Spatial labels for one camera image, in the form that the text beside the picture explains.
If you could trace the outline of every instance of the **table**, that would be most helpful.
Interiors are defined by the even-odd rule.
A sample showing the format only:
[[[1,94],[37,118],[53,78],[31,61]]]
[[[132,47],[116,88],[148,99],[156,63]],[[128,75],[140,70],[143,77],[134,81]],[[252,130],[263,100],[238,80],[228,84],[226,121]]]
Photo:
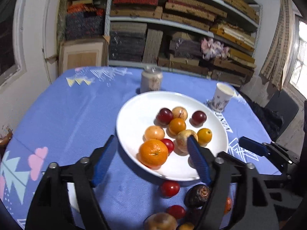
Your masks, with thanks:
[[[123,104],[139,91],[140,69],[84,67],[68,70],[43,92],[14,131],[0,166],[0,198],[18,224],[24,228],[27,212],[51,162],[73,164],[105,144],[116,132],[116,117]],[[178,92],[201,102],[213,97],[216,81],[176,73],[163,73],[162,90]],[[229,153],[245,163],[255,164],[259,173],[277,174],[265,157],[238,145],[246,136],[270,142],[265,129],[246,101],[238,94],[223,113],[216,113],[229,138]],[[182,184],[178,195],[164,199],[159,194],[162,180],[146,173],[128,158],[121,147],[106,179],[95,194],[111,229],[142,229],[149,215],[168,206],[183,206],[191,184]],[[76,222],[80,215],[73,209]],[[224,217],[227,224],[230,214]]]

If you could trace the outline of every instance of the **screw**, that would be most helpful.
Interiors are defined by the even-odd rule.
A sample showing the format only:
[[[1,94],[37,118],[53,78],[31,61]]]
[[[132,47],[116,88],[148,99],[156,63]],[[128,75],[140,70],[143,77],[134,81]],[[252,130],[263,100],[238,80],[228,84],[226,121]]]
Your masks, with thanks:
[[[80,159],[80,163],[83,163],[83,164],[86,164],[86,163],[88,163],[90,161],[90,159],[88,158],[88,157],[82,157],[81,159]]]
[[[221,158],[221,157],[217,157],[217,158],[215,158],[215,162],[218,163],[218,164],[223,164],[224,163],[224,159]]]
[[[51,163],[49,164],[50,169],[55,169],[57,167],[57,163]]]
[[[253,170],[255,168],[255,165],[253,163],[247,163],[246,166],[250,169]]]

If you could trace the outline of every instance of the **white paper cup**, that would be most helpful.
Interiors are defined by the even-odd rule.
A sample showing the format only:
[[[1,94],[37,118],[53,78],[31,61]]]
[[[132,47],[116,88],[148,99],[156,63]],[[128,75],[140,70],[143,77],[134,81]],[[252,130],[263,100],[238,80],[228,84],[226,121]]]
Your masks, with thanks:
[[[234,95],[234,89],[223,83],[216,84],[216,90],[210,103],[213,110],[222,112]]]

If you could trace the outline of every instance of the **white plate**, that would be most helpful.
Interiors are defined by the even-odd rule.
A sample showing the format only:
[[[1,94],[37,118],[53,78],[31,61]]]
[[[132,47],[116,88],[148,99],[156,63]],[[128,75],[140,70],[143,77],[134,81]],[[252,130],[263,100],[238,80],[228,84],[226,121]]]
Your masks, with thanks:
[[[160,169],[152,170],[136,158],[139,147],[144,142],[143,135],[147,127],[154,125],[154,120],[161,108],[172,110],[176,106],[182,106],[188,111],[188,119],[185,121],[187,129],[194,130],[196,133],[201,128],[209,128],[212,131],[212,140],[207,145],[214,156],[219,152],[228,150],[228,137],[220,120],[203,103],[188,96],[173,92],[148,92],[137,95],[130,99],[121,108],[116,122],[117,136],[128,156],[142,169],[147,172],[173,181],[192,181],[198,180],[197,171],[190,167],[188,163],[189,155],[180,156],[174,151],[168,156],[167,161]],[[201,127],[194,127],[189,119],[195,111],[201,110],[207,115],[207,121]],[[165,131],[165,138],[171,138]]]

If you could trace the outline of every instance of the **tablecloth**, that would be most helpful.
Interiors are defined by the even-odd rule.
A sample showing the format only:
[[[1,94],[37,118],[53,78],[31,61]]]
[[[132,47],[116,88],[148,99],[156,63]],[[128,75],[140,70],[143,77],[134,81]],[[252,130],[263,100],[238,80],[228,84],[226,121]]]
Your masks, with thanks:
[[[73,164],[103,146],[116,133],[120,108],[139,92],[141,72],[115,67],[68,70],[33,103],[13,132],[0,166],[0,198],[22,228],[48,164]],[[182,93],[201,102],[213,97],[216,81],[169,72],[163,76],[162,90]],[[239,146],[241,136],[270,142],[262,124],[239,94],[230,100],[223,113],[216,115],[227,131],[231,155],[254,163],[259,173],[278,172],[265,157]],[[136,166],[119,146],[105,181],[95,188],[111,229],[142,229],[142,222],[149,215],[170,205],[184,206],[183,198],[191,184],[183,184],[179,194],[164,199],[159,192],[161,183],[160,178]],[[77,211],[73,209],[73,213],[82,226]]]

